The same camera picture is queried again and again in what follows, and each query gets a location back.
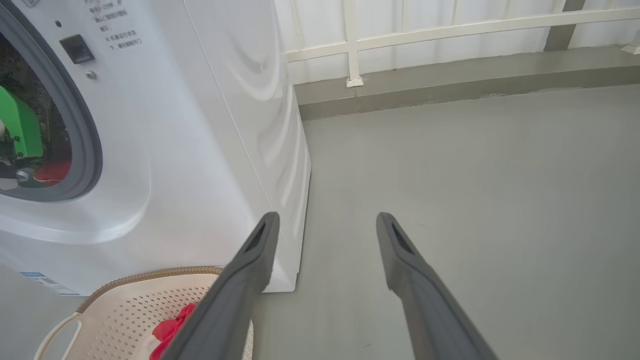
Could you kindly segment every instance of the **gray baseboard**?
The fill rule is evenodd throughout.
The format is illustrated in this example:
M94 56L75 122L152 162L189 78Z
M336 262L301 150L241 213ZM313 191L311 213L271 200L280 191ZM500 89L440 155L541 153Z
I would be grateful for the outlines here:
M375 72L295 86L303 120L543 90L640 83L640 56L618 46L515 54Z

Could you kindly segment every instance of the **laundry basket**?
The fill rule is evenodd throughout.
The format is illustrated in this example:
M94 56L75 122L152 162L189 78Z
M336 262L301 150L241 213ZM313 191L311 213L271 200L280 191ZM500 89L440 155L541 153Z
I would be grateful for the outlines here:
M98 289L70 317L45 337L34 360L70 323L78 328L63 360L148 360L156 325L175 318L188 304L199 303L222 272L213 266L173 268L124 277ZM249 324L243 360L253 354Z

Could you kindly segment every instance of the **floor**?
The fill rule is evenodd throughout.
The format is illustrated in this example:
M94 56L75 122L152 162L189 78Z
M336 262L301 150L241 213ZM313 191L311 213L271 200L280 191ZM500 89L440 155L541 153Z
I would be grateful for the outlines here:
M638 99L632 85L305 122L298 289L260 298L254 359L413 359L383 277L380 211L500 359L640 358ZM3 359L32 358L82 301L3 266L0 286Z

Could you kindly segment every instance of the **green object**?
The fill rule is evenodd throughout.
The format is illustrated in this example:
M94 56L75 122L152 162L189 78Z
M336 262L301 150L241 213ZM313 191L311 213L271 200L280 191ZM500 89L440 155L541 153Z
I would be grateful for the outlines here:
M0 121L13 141L16 159L42 156L40 121L29 106L0 86Z

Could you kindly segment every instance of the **basket handle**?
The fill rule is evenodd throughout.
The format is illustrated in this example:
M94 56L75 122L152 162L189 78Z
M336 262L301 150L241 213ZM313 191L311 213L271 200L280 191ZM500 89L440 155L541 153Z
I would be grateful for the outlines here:
M33 357L33 360L44 359L44 355L47 353L47 349L49 348L51 343L58 337L58 334L60 333L60 331L62 331L62 329L64 329L71 322L76 321L78 322L78 329L76 330L74 337L71 339L71 342L67 347L67 351L65 351L65 354L62 356L62 360L65 360L67 358L67 355L69 354L69 350L71 350L71 346L73 346L73 344L76 342L76 338L80 333L80 328L82 328L82 321L80 321L81 315L82 315L81 313L73 313L68 318L62 320L58 325L56 325L56 327L51 329L51 331L49 331L49 333L44 338L44 340L42 340L42 342L40 343L40 346L38 347L38 351L36 351L36 354Z

